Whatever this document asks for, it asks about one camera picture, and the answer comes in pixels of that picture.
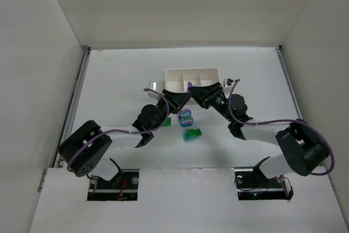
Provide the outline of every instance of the red wire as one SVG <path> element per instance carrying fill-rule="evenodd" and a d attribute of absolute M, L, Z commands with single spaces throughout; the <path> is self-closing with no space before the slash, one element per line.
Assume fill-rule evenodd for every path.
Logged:
<path fill-rule="evenodd" d="M 119 195 L 118 195 L 118 197 L 116 198 L 116 200 L 119 200 L 119 198 L 120 198 L 120 196 L 121 196 L 121 194 L 122 194 L 122 191 L 124 190 L 125 187 L 126 187 L 126 180 L 123 180 L 123 181 L 121 182 L 121 189 L 120 189 L 120 191 L 119 191 Z"/>

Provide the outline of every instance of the screw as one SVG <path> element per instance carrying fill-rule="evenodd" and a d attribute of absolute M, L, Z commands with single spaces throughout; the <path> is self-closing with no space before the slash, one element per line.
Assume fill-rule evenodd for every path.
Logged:
<path fill-rule="evenodd" d="M 131 179 L 131 182 L 132 182 L 133 185 L 138 184 L 138 181 L 139 181 L 138 177 L 133 177 L 133 178 Z"/>
<path fill-rule="evenodd" d="M 242 176 L 237 176 L 236 177 L 236 183 L 241 184 L 243 182 L 243 177 Z"/>

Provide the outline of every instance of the white panel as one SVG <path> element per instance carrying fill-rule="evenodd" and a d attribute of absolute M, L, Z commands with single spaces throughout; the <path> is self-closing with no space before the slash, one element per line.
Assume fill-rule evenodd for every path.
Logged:
<path fill-rule="evenodd" d="M 230 168 L 141 169 L 138 200 L 129 202 L 82 201 L 85 178 L 64 169 L 47 177 L 31 233 L 347 232 L 327 176 L 288 175 L 291 202 L 238 201 Z"/>
<path fill-rule="evenodd" d="M 57 0 L 0 0 L 0 231 L 23 233 L 82 50 Z"/>
<path fill-rule="evenodd" d="M 81 44 L 281 45 L 307 0 L 59 0 Z"/>
<path fill-rule="evenodd" d="M 143 88 L 150 81 L 164 81 L 167 68 L 218 68 L 221 79 L 241 78 L 236 92 L 243 95 L 248 115 L 256 119 L 297 118 L 290 92 L 274 48 L 197 47 L 181 49 L 137 49 L 92 51 L 83 84 L 73 130 L 87 120 L 102 126 L 132 124 L 146 104 L 156 104 Z M 225 120 L 213 108 L 186 105 L 202 136 L 184 142 L 187 129 L 177 115 L 172 126 L 154 133 L 141 148 L 115 148 L 105 157 L 122 168 L 199 168 L 255 165 L 275 156 L 281 149 L 258 141 L 234 138 Z"/>
<path fill-rule="evenodd" d="M 282 47 L 302 115 L 332 144 L 339 165 L 349 163 L 347 3 L 309 0 Z M 342 187 L 341 179 L 333 179 L 335 187 Z M 346 200 L 343 207 L 349 206 L 348 198 L 340 199 Z"/>

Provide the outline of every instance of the white wall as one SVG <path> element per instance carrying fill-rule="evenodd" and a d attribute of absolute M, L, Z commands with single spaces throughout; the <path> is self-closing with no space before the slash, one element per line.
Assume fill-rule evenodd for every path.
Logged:
<path fill-rule="evenodd" d="M 59 0 L 93 46 L 281 45 L 307 0 Z"/>
<path fill-rule="evenodd" d="M 349 218 L 349 4 L 309 0 L 282 52 L 303 117 L 332 144 L 331 177 Z"/>
<path fill-rule="evenodd" d="M 0 227 L 27 232 L 82 50 L 57 0 L 0 0 Z"/>

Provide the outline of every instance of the metal hinge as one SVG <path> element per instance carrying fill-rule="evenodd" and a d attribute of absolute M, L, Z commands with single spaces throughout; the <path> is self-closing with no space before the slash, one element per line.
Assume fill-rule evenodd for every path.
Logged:
<path fill-rule="evenodd" d="M 41 179 L 40 179 L 38 193 L 40 193 L 42 191 L 42 189 L 43 189 L 45 178 L 46 178 L 46 174 L 47 174 L 47 169 L 44 169 L 43 174 L 42 174 Z"/>

